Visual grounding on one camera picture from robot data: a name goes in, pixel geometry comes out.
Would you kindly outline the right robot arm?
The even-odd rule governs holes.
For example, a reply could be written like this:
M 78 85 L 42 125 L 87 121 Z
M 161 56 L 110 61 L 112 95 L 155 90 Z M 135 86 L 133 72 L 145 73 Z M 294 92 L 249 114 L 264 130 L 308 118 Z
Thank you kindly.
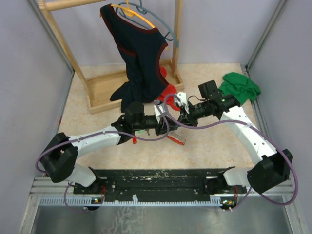
M 232 95 L 225 95 L 211 80 L 199 85 L 203 101 L 192 105 L 186 93 L 179 92 L 174 103 L 181 108 L 179 122 L 196 126 L 200 118 L 210 115 L 223 121 L 235 134 L 251 157 L 253 168 L 231 168 L 218 180 L 218 188 L 229 193 L 235 185 L 251 186 L 262 194 L 289 179 L 292 154 L 282 153 L 257 132 L 257 128 L 245 114 L 239 101 Z

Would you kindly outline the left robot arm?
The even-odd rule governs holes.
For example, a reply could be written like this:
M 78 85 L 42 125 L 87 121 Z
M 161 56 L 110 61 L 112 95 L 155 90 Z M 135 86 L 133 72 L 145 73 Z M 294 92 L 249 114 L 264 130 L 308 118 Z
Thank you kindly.
M 134 138 L 136 131 L 154 129 L 160 140 L 177 129 L 177 124 L 166 115 L 163 103 L 155 101 L 154 109 L 153 115 L 146 115 L 144 105 L 133 102 L 116 122 L 102 130 L 79 136 L 56 134 L 36 160 L 36 167 L 42 166 L 40 171 L 54 183 L 70 181 L 94 194 L 101 189 L 101 181 L 91 168 L 79 165 L 77 158 L 104 147 L 121 145 Z

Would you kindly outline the metal key holder red handle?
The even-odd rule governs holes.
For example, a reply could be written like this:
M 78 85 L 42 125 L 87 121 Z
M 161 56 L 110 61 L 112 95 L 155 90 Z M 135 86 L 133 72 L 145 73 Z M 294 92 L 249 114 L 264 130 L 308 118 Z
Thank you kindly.
M 174 143 L 182 145 L 182 146 L 184 146 L 186 143 L 185 138 L 177 134 L 175 131 L 170 131 L 167 135 L 167 138 L 173 141 Z

